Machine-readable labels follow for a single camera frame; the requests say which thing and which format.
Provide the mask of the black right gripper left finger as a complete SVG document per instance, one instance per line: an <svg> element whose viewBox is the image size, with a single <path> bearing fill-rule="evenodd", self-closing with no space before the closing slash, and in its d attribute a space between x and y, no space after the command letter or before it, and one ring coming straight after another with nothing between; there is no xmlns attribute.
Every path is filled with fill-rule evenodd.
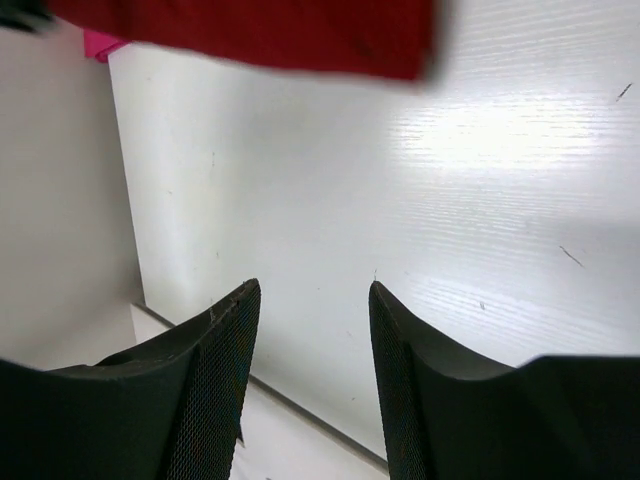
<svg viewBox="0 0 640 480"><path fill-rule="evenodd" d="M248 280L95 365L1 364L5 479L226 479L256 343Z"/></svg>

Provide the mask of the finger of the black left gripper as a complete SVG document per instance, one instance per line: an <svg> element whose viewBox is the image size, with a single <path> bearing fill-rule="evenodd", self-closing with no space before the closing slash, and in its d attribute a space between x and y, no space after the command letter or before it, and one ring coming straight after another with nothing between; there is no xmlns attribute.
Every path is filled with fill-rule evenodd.
<svg viewBox="0 0 640 480"><path fill-rule="evenodd" d="M41 0L0 0L2 29L38 34L54 23L54 16Z"/></svg>

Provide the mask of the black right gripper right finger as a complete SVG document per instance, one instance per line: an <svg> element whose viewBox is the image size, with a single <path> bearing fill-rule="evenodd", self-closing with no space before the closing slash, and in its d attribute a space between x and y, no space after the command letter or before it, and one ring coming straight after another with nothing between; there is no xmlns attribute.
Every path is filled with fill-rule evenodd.
<svg viewBox="0 0 640 480"><path fill-rule="evenodd" d="M635 479L639 361L541 356L512 368L414 315L382 283L370 333L394 479Z"/></svg>

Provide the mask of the magenta t shirt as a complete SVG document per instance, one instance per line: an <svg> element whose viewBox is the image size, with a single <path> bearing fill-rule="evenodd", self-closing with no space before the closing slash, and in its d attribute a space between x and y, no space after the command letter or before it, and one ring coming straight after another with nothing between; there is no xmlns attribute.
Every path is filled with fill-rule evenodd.
<svg viewBox="0 0 640 480"><path fill-rule="evenodd" d="M83 30L83 42L85 57L100 63L107 63L112 53L129 44L128 41L88 29Z"/></svg>

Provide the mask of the dark red t shirt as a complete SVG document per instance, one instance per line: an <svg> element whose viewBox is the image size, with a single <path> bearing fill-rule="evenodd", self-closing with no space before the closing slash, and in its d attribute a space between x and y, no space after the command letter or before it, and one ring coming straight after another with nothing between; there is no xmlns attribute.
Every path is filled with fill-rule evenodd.
<svg viewBox="0 0 640 480"><path fill-rule="evenodd" d="M57 0L53 13L121 40L253 66L417 82L438 47L426 0Z"/></svg>

